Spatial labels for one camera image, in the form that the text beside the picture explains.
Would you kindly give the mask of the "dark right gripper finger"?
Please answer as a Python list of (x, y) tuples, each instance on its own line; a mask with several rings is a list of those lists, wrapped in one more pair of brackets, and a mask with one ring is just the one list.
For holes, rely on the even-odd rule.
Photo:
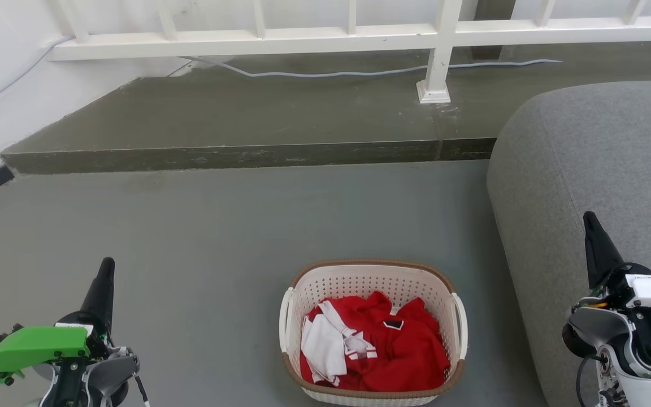
[(582, 219), (588, 284), (589, 289), (595, 289), (612, 271), (622, 267), (624, 260), (593, 211), (584, 212)]

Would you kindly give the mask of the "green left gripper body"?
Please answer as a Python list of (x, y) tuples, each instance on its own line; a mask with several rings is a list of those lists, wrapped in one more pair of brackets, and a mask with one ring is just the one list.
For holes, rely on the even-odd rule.
[(62, 317), (53, 326), (26, 326), (0, 342), (0, 376), (66, 359), (98, 361), (111, 345), (111, 322), (85, 311)]

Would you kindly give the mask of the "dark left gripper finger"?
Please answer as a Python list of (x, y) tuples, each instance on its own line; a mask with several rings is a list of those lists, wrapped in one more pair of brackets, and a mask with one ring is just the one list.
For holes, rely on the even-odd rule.
[(105, 257), (80, 308), (88, 323), (94, 325), (101, 334), (111, 334), (112, 330), (114, 276), (115, 261), (111, 257)]

